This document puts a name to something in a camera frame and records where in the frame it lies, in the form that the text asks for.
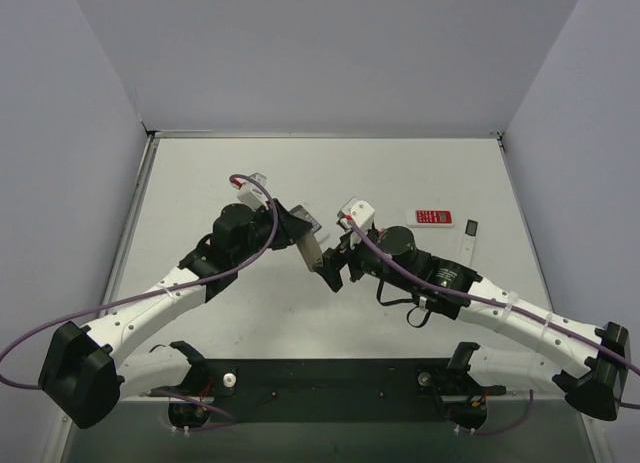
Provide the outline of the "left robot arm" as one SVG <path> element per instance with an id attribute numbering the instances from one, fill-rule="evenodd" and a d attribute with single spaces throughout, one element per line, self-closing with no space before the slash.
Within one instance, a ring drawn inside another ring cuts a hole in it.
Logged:
<path id="1" fill-rule="evenodd" d="M 78 326 L 68 321 L 51 338 L 38 384 L 81 429 L 103 420 L 120 399 L 134 390 L 143 371 L 125 370 L 131 354 L 180 315 L 228 288 L 238 268 L 265 249 L 278 251 L 315 234 L 316 222 L 303 218 L 300 206 L 280 202 L 252 209 L 225 206 L 205 235 L 147 297 Z"/>

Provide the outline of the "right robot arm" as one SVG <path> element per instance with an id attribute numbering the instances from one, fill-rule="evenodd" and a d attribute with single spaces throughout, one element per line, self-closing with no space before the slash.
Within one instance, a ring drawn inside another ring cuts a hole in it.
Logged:
<path id="1" fill-rule="evenodd" d="M 368 275 L 408 293 L 408 302 L 426 316 L 477 325 L 523 346 L 512 352 L 460 344 L 449 362 L 477 385 L 561 394 L 583 414 L 617 419 L 632 368 L 624 326 L 596 326 L 544 310 L 471 268 L 419 249 L 403 226 L 352 228 L 313 270 L 337 292 L 343 268 L 352 281 Z"/>

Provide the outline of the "beige remote control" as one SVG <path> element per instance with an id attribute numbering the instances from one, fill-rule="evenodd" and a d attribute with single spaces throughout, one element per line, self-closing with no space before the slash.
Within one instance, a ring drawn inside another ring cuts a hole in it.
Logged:
<path id="1" fill-rule="evenodd" d="M 313 232 L 308 232 L 300 238 L 296 247 L 310 272 L 322 264 L 323 252 Z"/>

